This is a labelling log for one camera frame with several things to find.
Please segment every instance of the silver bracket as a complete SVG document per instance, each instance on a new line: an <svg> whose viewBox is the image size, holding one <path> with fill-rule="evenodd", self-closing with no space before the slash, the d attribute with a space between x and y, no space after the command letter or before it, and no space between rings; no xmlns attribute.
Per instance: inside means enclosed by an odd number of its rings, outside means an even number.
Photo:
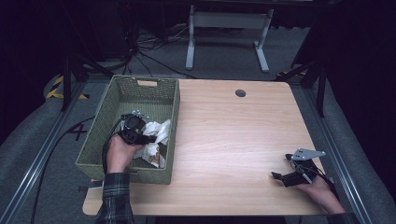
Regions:
<svg viewBox="0 0 396 224"><path fill-rule="evenodd" d="M291 156L291 159L293 161L307 161L307 160L311 160L313 158L322 157L322 156L326 156L326 152L315 151L312 149L299 148Z"/></svg>

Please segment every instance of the gray carpet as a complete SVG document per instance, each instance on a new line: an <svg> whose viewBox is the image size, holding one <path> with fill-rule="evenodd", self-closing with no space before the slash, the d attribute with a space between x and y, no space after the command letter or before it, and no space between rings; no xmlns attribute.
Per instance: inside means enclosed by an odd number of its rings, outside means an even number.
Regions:
<svg viewBox="0 0 396 224"><path fill-rule="evenodd" d="M307 29L271 29L264 44L264 53L270 67L270 73L264 74L256 58L252 43L259 34L255 31L242 31L240 34L226 34L219 30L203 30L196 36L196 50L194 67L186 71L188 42L184 39L163 46L160 49L143 51L148 56L174 68L175 70L204 79L234 79L234 80L271 80L276 74L290 70L290 64L300 47ZM147 57L137 56L139 62L133 58L126 74L155 77L185 76L177 74L168 68L155 63ZM122 73L122 68L115 71ZM47 94L54 79L43 90ZM289 83L299 81L298 77L289 80ZM64 126L59 133L63 133L75 123L95 114L108 80L100 75L92 75L81 93L89 94L88 100L76 100L72 109L65 118ZM315 120L316 111L310 107L306 92L298 85L291 85L293 94L302 112L304 121L311 134L317 149L328 151L327 139L324 137L318 121ZM14 192L17 190L25 172L35 159L36 153L45 143L53 123L60 114L62 100L47 99L41 107L32 113L9 136L0 147L0 211L6 210ZM325 119L340 154L347 164L348 171L356 183L360 196L368 208L372 223L396 223L396 208L381 180L367 161L359 142L347 124L342 110L335 102L330 86L325 95ZM83 130L88 131L92 121L84 123ZM55 148L49 166L44 176L40 197L35 213L35 223L93 223L94 217L82 213L81 207L84 192L78 192L79 186L88 186L90 179L76 166L75 161L82 147L86 134L79 139L76 133L68 133ZM333 159L325 157L322 163L326 173L337 180L337 191L346 210L352 212L350 200L342 186L342 181L334 168ZM29 223L37 182L28 193L21 210L15 216L13 223ZM298 217L286 217L288 223L298 223ZM138 217L137 223L146 223L145 217ZM326 223L324 217L304 217L304 224Z"/></svg>

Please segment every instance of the green basket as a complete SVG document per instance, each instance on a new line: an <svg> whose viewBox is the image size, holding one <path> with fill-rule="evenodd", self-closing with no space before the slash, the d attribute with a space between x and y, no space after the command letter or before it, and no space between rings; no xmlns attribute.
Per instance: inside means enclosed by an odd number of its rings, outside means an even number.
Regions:
<svg viewBox="0 0 396 224"><path fill-rule="evenodd" d="M131 175L131 182L170 184L179 105L177 79L114 76L79 152L76 166L92 179L103 179L102 147L109 132L120 115L140 110L149 115L147 122L171 120L168 146L160 144L165 166L163 169L156 168L142 159L133 159L126 172Z"/></svg>

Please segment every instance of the wooden table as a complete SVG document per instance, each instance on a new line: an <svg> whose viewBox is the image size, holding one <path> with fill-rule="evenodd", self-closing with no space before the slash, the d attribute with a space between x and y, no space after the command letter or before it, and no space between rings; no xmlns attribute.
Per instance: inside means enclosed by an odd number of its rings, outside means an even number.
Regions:
<svg viewBox="0 0 396 224"><path fill-rule="evenodd" d="M190 79L179 84L172 183L131 183L135 215L324 214L307 195L271 176L293 172L285 154L314 149L288 84ZM236 96L237 90L246 96ZM96 215L101 200L102 189L89 189L84 213Z"/></svg>

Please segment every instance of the person's arm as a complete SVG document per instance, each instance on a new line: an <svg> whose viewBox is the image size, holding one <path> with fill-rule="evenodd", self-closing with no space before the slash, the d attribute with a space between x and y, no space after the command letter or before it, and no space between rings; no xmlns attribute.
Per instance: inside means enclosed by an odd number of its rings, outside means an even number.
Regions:
<svg viewBox="0 0 396 224"><path fill-rule="evenodd" d="M134 223L129 200L129 174L124 173L139 145L126 144L117 134L110 141L107 152L107 174L103 187L103 204L96 223Z"/></svg>
<svg viewBox="0 0 396 224"><path fill-rule="evenodd" d="M317 176L312 184L300 184L296 185L295 188L307 193L312 200L328 212L329 224L359 223L354 214L347 213L322 177Z"/></svg>

